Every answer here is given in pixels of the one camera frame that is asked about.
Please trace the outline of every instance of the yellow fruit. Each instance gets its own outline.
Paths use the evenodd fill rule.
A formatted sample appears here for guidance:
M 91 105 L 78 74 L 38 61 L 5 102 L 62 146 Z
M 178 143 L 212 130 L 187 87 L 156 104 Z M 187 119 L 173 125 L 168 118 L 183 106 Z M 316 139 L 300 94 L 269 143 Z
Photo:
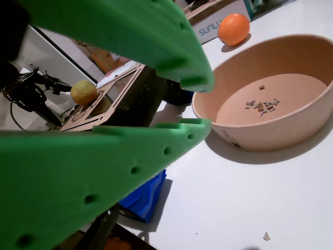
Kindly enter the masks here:
M 77 82 L 71 89 L 71 97 L 77 104 L 88 105 L 97 97 L 96 86 L 87 80 Z

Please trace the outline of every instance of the white table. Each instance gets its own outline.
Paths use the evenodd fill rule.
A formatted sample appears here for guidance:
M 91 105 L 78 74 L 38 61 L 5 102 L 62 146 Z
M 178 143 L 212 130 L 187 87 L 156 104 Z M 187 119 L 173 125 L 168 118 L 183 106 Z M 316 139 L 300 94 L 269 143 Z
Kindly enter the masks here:
M 253 21 L 250 40 L 234 51 L 222 52 L 219 39 L 203 49 L 214 69 L 276 36 L 310 33 L 333 39 L 332 25 L 333 0 L 297 0 Z M 182 111 L 166 105 L 157 116 L 195 117 L 190 106 Z M 333 249 L 332 125 L 333 118 L 309 141 L 271 153 L 241 151 L 212 132 L 168 167 L 172 181 L 162 189 L 151 224 L 126 218 L 119 223 L 161 250 Z M 265 232 L 270 241 L 263 240 Z

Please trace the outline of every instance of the cardboard box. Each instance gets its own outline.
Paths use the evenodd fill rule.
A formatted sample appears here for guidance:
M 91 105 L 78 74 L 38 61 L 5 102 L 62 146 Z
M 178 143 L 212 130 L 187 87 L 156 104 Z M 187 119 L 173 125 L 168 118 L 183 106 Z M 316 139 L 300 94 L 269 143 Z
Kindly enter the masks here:
M 201 44 L 217 37 L 220 23 L 230 14 L 243 14 L 251 20 L 243 0 L 210 0 L 193 11 L 189 7 L 184 12 Z
M 113 69 L 114 61 L 109 51 L 99 48 L 92 52 L 89 59 L 94 61 L 104 74 Z

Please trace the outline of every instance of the orange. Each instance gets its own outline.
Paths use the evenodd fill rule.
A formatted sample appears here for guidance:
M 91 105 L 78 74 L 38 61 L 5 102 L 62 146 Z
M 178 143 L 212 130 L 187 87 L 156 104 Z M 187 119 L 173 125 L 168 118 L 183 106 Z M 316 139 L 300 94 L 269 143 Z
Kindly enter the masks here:
M 96 86 L 87 80 L 77 82 L 71 89 L 71 97 L 77 104 L 88 105 L 97 97 Z
M 250 22 L 242 14 L 231 14 L 223 19 L 217 35 L 222 42 L 229 46 L 235 46 L 248 36 Z

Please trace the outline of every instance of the cardboard bowl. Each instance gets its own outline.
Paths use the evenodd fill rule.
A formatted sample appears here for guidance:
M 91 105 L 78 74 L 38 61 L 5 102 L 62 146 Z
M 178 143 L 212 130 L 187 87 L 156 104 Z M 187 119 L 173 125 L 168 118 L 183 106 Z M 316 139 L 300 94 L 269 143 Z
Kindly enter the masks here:
M 212 92 L 194 94 L 194 113 L 211 119 L 217 134 L 245 150 L 272 151 L 307 140 L 333 110 L 333 43 L 324 37 L 264 41 L 222 63 L 214 75 Z M 245 109 L 246 102 L 274 99 L 280 104 L 262 117 L 253 107 Z

